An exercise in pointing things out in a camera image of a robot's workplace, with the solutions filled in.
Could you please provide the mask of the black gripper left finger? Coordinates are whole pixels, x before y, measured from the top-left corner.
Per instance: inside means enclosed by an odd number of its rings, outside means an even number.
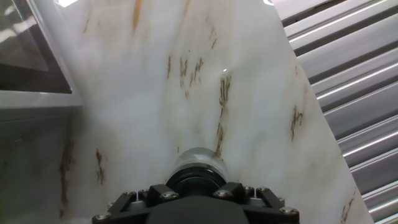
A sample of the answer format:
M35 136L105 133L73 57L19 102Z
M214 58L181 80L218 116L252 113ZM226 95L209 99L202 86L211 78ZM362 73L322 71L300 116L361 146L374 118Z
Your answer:
M165 184L152 185L138 192L122 193L108 204L103 214L95 215L92 224L145 224L155 206L179 199L179 194Z

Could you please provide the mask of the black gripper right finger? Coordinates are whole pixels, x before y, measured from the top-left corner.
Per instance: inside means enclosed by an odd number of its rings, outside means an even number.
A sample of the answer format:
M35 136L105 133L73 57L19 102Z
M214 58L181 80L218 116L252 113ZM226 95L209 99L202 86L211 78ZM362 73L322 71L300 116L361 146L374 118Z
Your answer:
M216 190L213 197L237 205L248 223L299 223L299 211L286 207L267 187L227 183Z

